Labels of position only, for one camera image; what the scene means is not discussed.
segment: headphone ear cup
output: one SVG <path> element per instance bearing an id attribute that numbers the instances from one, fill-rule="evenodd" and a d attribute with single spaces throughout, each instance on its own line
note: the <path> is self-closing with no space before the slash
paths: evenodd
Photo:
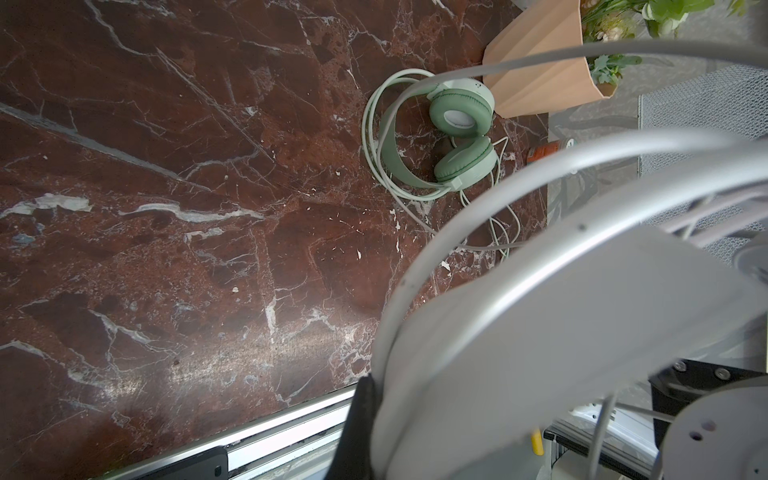
<path id="1" fill-rule="evenodd" d="M 435 177 L 440 182 L 450 181 L 458 175 L 471 170 L 492 151 L 493 145 L 488 137 L 479 137 L 474 141 L 460 145 L 450 151 L 435 165 Z M 483 178 L 487 174 L 488 172 L 482 172 L 478 179 Z"/>
<path id="2" fill-rule="evenodd" d="M 491 130 L 493 108 L 473 91 L 449 88 L 432 99 L 429 118 L 440 131 L 452 137 L 480 137 Z"/>

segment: headphones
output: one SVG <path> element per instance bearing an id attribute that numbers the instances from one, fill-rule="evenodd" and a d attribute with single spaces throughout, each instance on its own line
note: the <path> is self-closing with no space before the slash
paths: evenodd
<path id="1" fill-rule="evenodd" d="M 495 102 L 491 91 L 483 83 L 473 78 L 461 78 L 438 85 L 429 85 L 424 90 L 409 96 L 412 98 L 426 95 L 431 101 L 429 117 L 432 123 L 440 131 L 451 137 L 468 139 L 435 165 L 437 183 L 418 178 L 402 162 L 395 141 L 394 124 L 389 129 L 386 138 L 378 139 L 378 142 L 383 142 L 383 145 L 381 158 L 376 158 L 374 141 L 370 141 L 370 146 L 367 145 L 366 123 L 368 124 L 369 139 L 373 139 L 373 110 L 381 94 L 390 85 L 416 83 L 415 78 L 406 77 L 408 74 L 421 74 L 426 77 L 434 75 L 417 68 L 397 72 L 374 92 L 363 112 L 363 150 L 376 179 L 399 197 L 408 200 L 429 201 L 442 197 L 448 192 L 468 188 L 487 177 L 499 162 L 491 139 L 485 136 L 491 129 Z M 385 118 L 393 108 L 394 105 L 389 107 L 382 117 Z M 373 155 L 376 162 L 371 161 L 370 154 Z M 386 172 L 406 185 L 436 189 L 436 192 L 422 196 L 406 192 L 387 177 L 382 167 L 386 167 Z"/>

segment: small orange object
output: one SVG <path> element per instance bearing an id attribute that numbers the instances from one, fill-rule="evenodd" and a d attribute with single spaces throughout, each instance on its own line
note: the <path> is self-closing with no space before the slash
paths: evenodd
<path id="1" fill-rule="evenodd" d="M 526 163 L 530 164 L 536 160 L 540 160 L 546 157 L 547 155 L 552 155 L 553 153 L 564 150 L 565 148 L 571 148 L 574 145 L 576 145 L 576 140 L 573 138 L 566 138 L 565 140 L 551 141 L 548 144 L 534 147 L 528 151 L 528 159 L 526 160 Z"/>

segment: plant pot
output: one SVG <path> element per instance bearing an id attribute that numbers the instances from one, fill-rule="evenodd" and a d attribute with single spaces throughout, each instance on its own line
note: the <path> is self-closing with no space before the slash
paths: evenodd
<path id="1" fill-rule="evenodd" d="M 537 0 L 488 44 L 482 63 L 582 45 L 579 0 Z M 503 118 L 559 111 L 610 98 L 611 84 L 594 84 L 586 58 L 488 75 L 483 83 Z"/>

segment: marble table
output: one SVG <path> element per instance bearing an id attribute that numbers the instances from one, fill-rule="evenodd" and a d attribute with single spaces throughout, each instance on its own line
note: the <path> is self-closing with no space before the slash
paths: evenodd
<path id="1" fill-rule="evenodd" d="M 0 479 L 100 475 L 365 375 L 428 236 L 373 181 L 363 106 L 402 68 L 478 64 L 517 14 L 502 0 L 6 2 Z M 546 124 L 495 121 L 506 174 Z M 450 146 L 425 101 L 398 133 L 429 178 Z M 422 213 L 439 227 L 458 208 L 452 195 Z M 545 191 L 514 208 L 530 237 Z M 418 301 L 496 261 L 452 254 Z"/>

